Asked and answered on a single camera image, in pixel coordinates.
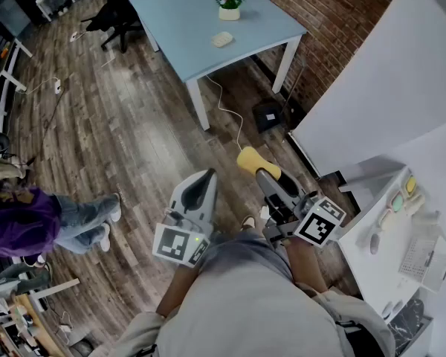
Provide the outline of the black office chair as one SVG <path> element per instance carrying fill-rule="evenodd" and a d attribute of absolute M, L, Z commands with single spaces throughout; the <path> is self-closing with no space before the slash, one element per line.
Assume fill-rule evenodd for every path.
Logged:
<path fill-rule="evenodd" d="M 114 32 L 101 44 L 101 48 L 105 51 L 110 41 L 118 37 L 120 39 L 120 51 L 123 54 L 128 47 L 126 34 L 131 31 L 143 30 L 137 12 L 129 0 L 106 0 L 106 3 L 95 16 L 81 22 L 89 22 L 85 28 L 86 32 L 98 30 L 106 32 L 109 28 L 113 28 Z"/>

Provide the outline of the person's left forearm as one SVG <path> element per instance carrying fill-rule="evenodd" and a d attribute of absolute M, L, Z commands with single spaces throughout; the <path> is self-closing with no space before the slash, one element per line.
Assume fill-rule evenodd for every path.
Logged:
<path fill-rule="evenodd" d="M 198 266 L 193 268 L 188 266 L 177 267 L 167 291 L 157 306 L 156 313 L 166 318 L 174 309 L 179 307 L 198 274 Z"/>

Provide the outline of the person's grey clothing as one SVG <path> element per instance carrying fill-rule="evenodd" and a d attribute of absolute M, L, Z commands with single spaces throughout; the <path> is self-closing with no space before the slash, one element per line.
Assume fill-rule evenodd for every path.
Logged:
<path fill-rule="evenodd" d="M 182 304 L 142 312 L 109 357 L 395 357 L 395 339 L 365 301 L 295 283 L 284 245 L 255 228 L 220 238 Z"/>

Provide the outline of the white mesh basket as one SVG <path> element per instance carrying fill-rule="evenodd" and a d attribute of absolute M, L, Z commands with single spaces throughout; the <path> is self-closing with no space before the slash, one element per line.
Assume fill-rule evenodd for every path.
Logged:
<path fill-rule="evenodd" d="M 398 272 L 437 293 L 446 278 L 444 237 L 413 237 Z"/>

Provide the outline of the white partition panel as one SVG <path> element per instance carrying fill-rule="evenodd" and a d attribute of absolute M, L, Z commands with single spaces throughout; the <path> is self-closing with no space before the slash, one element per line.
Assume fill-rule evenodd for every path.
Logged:
<path fill-rule="evenodd" d="M 392 0 L 294 138 L 325 176 L 445 123 L 446 0 Z"/>

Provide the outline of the white desk frame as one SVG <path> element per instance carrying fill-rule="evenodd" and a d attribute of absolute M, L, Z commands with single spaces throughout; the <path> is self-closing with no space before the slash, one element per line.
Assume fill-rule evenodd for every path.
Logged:
<path fill-rule="evenodd" d="M 8 43 L 8 47 L 0 50 L 0 132 L 3 132 L 4 120 L 7 116 L 7 97 L 11 89 L 26 92 L 27 86 L 13 76 L 13 70 L 20 53 L 32 58 L 32 53 L 18 40 Z"/>

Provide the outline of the person's right forearm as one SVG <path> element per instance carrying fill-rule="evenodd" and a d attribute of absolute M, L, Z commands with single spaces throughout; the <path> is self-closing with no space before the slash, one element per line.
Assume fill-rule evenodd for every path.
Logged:
<path fill-rule="evenodd" d="M 288 255 L 295 283 L 303 283 L 322 293 L 328 290 L 312 244 L 298 237 L 285 239 L 282 244 Z"/>

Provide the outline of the cream soap dish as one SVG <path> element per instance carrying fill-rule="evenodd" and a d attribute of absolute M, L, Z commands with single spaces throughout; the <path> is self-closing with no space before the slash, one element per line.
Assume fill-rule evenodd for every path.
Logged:
<path fill-rule="evenodd" d="M 216 34 L 211 39 L 212 44 L 217 48 L 223 48 L 224 46 L 229 45 L 232 41 L 233 36 L 226 31 Z"/>

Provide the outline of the light blue table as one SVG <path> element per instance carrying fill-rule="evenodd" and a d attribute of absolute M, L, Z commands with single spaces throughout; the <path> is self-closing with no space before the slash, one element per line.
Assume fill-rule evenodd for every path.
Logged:
<path fill-rule="evenodd" d="M 198 80 L 246 57 L 286 46 L 272 90 L 282 88 L 300 40 L 307 30 L 270 0 L 244 0 L 240 18 L 219 18 L 214 0 L 129 0 L 154 51 L 162 51 L 186 84 L 203 130 L 210 128 Z M 233 41 L 223 48 L 211 39 L 226 31 Z"/>

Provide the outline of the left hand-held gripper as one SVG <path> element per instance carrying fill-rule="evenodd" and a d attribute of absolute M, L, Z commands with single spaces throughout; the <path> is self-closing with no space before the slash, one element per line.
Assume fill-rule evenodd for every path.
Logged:
<path fill-rule="evenodd" d="M 152 254 L 195 267 L 210 246 L 217 198 L 213 168 L 194 173 L 173 190 L 163 222 L 156 224 Z"/>

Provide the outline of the yellow sponge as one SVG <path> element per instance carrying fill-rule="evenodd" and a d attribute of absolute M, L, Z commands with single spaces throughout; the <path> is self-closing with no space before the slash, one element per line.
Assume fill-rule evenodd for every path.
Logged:
<path fill-rule="evenodd" d="M 256 176 L 259 170 L 265 170 L 278 181 L 282 175 L 282 170 L 277 165 L 265 160 L 253 147 L 243 148 L 236 163 L 252 176 Z"/>

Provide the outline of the black floor box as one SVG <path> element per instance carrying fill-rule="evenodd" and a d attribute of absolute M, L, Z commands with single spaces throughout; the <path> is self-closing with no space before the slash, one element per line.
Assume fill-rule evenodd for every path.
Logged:
<path fill-rule="evenodd" d="M 252 107 L 253 118 L 259 134 L 279 126 L 284 121 L 284 106 L 275 99 L 264 99 Z"/>

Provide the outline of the black marbled board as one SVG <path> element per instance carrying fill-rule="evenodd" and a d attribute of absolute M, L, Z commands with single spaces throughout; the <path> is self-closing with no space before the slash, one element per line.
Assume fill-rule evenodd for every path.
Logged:
<path fill-rule="evenodd" d="M 430 330 L 432 318 L 424 314 L 424 302 L 410 299 L 388 323 L 395 339 L 395 357 L 402 357 L 426 329 Z"/>

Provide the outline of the cream pot of artificial flowers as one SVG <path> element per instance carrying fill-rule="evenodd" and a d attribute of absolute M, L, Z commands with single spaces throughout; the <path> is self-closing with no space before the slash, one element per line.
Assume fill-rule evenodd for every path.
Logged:
<path fill-rule="evenodd" d="M 244 0 L 215 0 L 219 6 L 219 18 L 225 21 L 236 21 L 240 18 L 240 10 Z"/>

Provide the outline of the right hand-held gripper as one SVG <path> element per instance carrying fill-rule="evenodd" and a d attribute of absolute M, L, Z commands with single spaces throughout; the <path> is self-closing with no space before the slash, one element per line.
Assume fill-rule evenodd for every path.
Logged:
<path fill-rule="evenodd" d="M 346 212 L 329 197 L 320 198 L 316 191 L 306 193 L 288 174 L 282 174 L 277 181 L 270 173 L 259 170 L 256 181 L 269 209 L 263 234 L 272 247 L 297 237 L 321 248 L 334 239 Z"/>

